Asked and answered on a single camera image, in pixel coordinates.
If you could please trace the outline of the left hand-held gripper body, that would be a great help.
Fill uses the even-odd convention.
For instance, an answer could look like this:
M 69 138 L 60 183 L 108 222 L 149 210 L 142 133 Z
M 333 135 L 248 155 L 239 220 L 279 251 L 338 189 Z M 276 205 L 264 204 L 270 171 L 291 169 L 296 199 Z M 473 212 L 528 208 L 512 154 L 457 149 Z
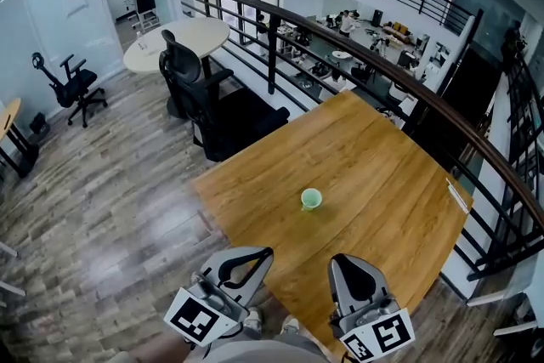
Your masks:
M 248 294 L 233 289 L 230 282 L 194 273 L 190 286 L 179 288 L 164 321 L 189 342 L 205 347 L 241 326 L 249 301 Z

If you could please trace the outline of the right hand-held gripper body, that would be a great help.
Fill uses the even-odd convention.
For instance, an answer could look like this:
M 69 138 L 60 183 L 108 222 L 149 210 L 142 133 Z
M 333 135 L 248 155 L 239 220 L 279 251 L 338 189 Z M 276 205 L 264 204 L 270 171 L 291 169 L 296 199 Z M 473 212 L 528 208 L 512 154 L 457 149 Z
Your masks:
M 346 349 L 343 359 L 350 362 L 372 362 L 415 341 L 408 310 L 392 294 L 345 315 L 337 308 L 329 325 Z

